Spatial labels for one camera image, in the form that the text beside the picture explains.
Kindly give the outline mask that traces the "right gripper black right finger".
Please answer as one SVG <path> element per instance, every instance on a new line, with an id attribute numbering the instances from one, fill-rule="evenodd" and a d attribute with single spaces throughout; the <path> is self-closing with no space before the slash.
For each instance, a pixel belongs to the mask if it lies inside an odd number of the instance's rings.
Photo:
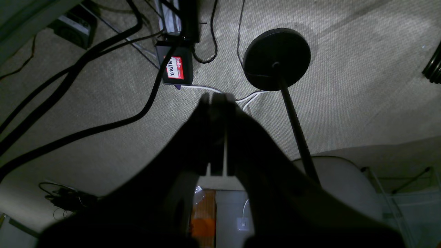
<path id="1" fill-rule="evenodd" d="M 214 94 L 212 110 L 226 133 L 227 174 L 248 193 L 255 234 L 246 248 L 404 248 L 395 228 L 335 199 L 292 162 L 236 105 Z"/>

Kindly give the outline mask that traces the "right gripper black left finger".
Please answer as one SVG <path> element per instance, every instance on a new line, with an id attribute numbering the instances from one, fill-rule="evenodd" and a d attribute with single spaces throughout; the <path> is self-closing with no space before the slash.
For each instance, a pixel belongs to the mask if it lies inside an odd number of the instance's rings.
<path id="1" fill-rule="evenodd" d="M 207 168 L 208 94 L 161 152 L 92 207 L 47 228 L 40 248 L 197 247 L 188 235 L 194 191 Z"/>

